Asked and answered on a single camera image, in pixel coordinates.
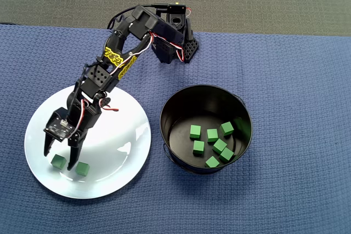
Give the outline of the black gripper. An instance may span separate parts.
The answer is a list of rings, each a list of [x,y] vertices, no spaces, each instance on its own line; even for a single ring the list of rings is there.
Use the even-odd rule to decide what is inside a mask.
[[[90,103],[83,96],[74,99],[70,95],[67,102],[69,109],[60,107],[50,117],[50,133],[45,134],[43,154],[45,157],[49,154],[55,140],[62,142],[67,139],[70,146],[67,170],[71,170],[78,161],[88,129],[95,125],[101,110],[97,103]]]

